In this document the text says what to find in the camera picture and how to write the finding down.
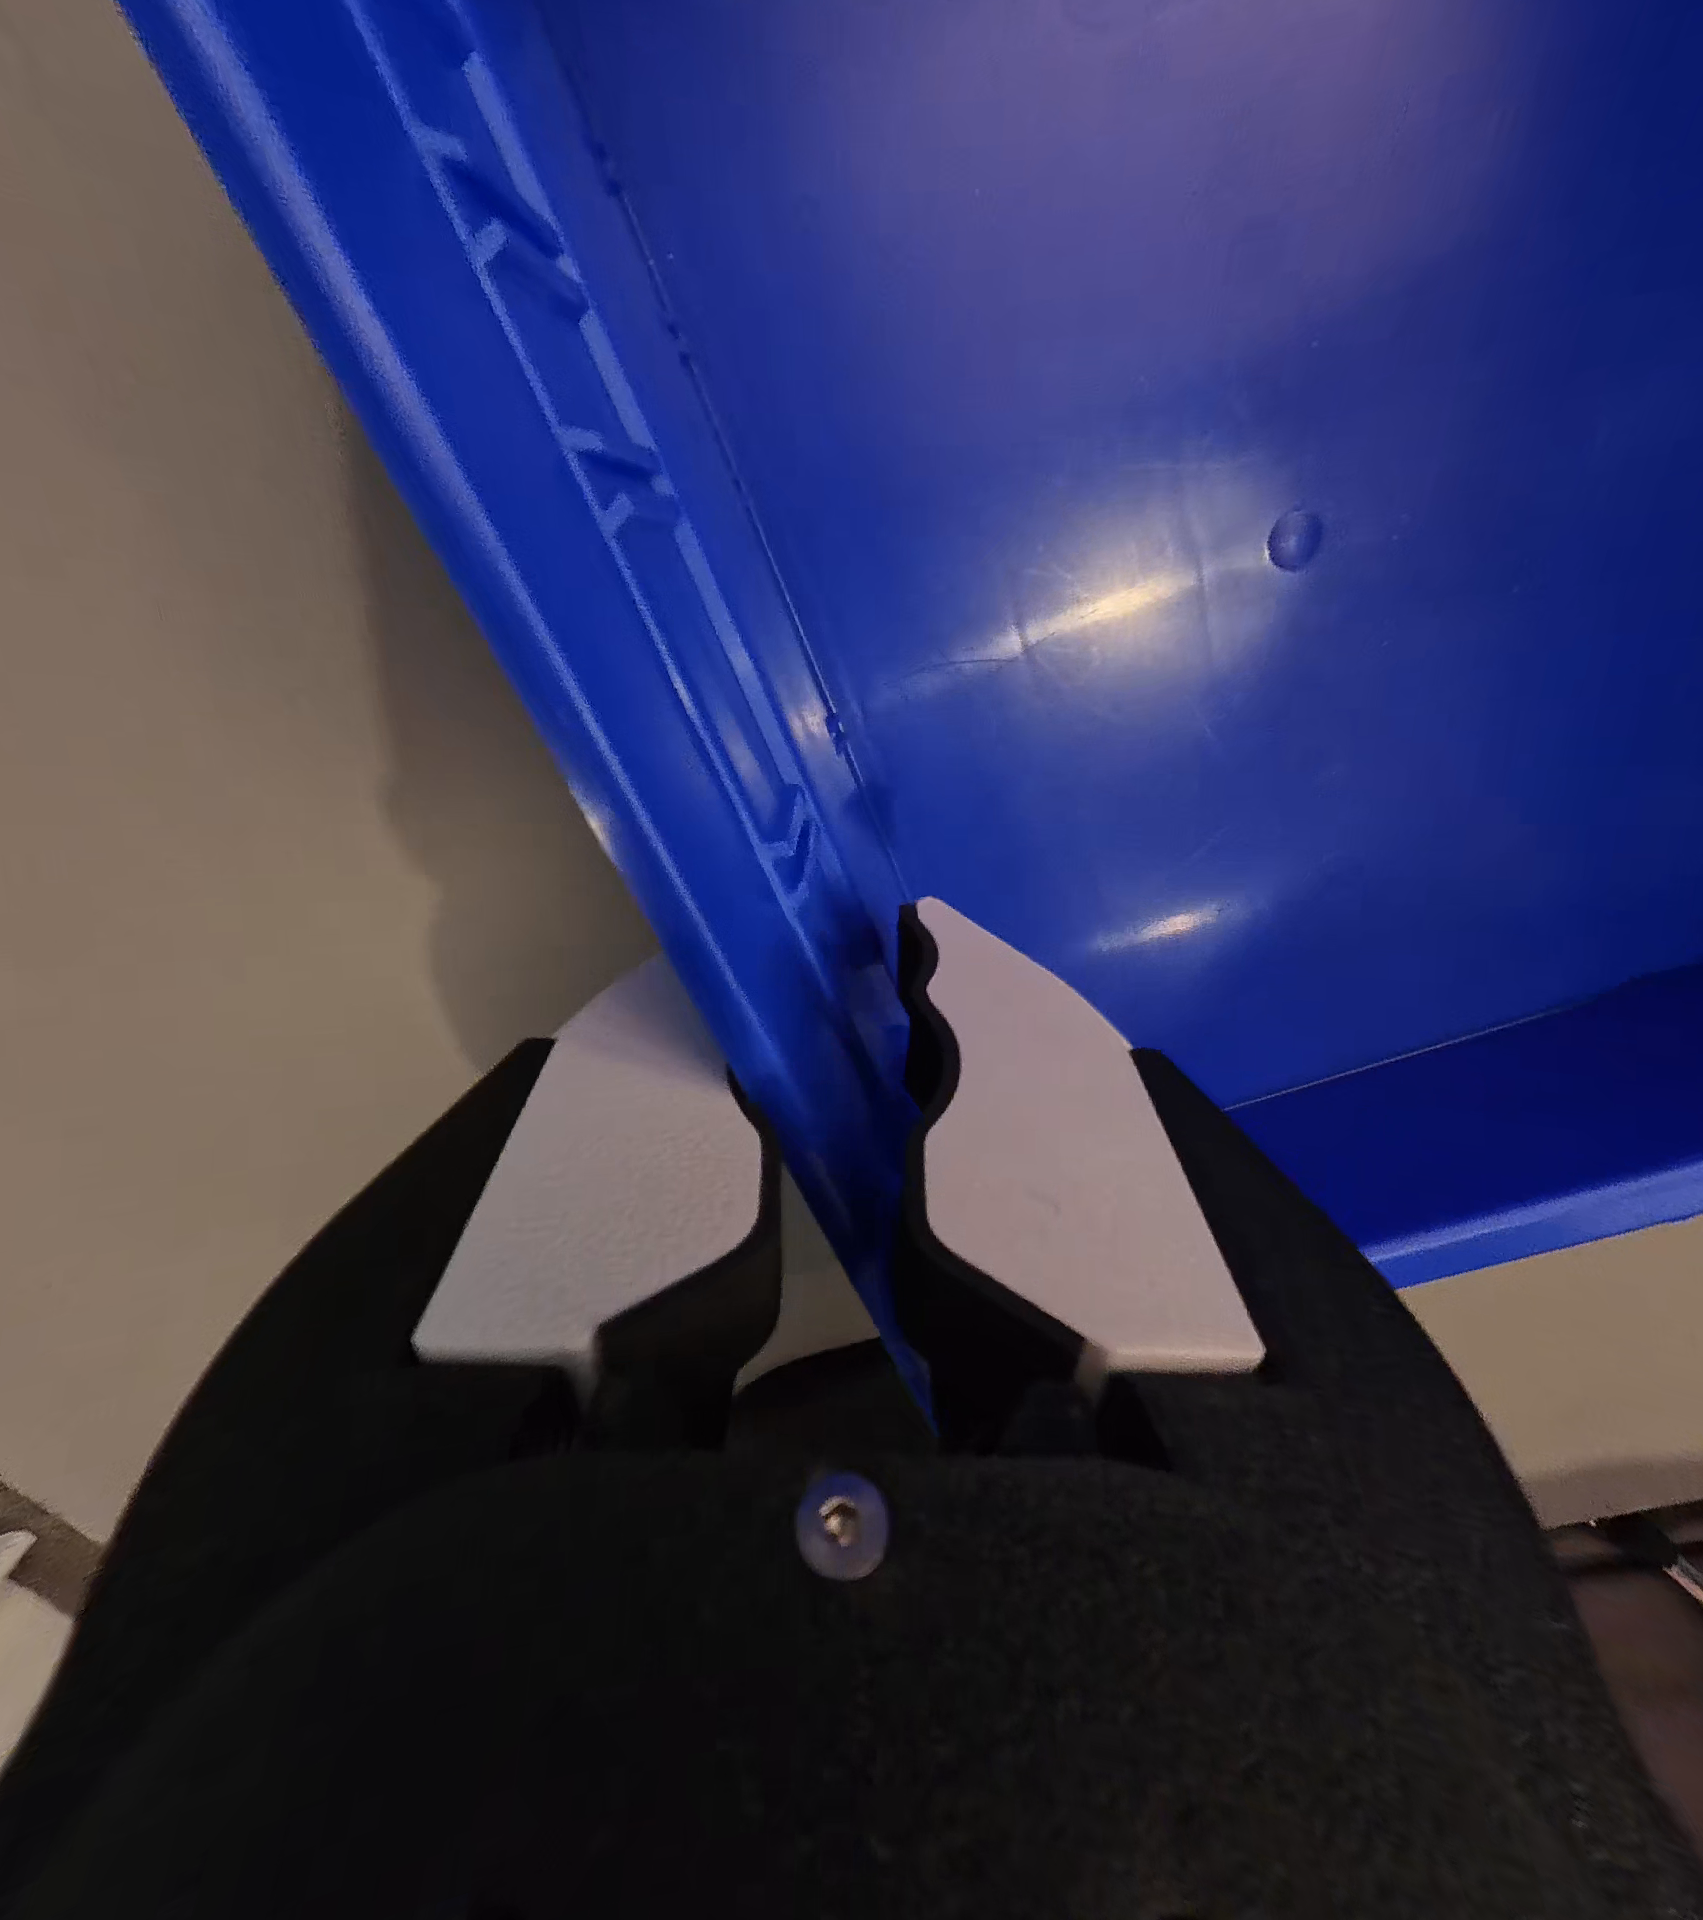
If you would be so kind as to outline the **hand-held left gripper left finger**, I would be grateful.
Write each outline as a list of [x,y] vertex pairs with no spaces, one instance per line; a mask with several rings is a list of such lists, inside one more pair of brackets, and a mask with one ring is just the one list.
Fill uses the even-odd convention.
[[721,1444],[783,1296],[781,1158],[671,964],[553,1037],[411,1333],[549,1371],[593,1444]]

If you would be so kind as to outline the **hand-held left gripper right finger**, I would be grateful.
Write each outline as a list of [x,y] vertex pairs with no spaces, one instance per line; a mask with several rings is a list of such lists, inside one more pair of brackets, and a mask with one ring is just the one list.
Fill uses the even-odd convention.
[[1121,1381],[1250,1379],[1264,1343],[1125,1037],[935,899],[901,911],[897,988],[891,1296],[943,1446],[1095,1442]]

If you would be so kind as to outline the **blue plastic bin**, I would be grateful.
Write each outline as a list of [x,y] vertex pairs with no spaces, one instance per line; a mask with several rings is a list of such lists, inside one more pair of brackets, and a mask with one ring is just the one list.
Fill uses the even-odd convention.
[[1703,5],[123,5],[903,1345],[895,928],[1400,1289],[1703,1213]]

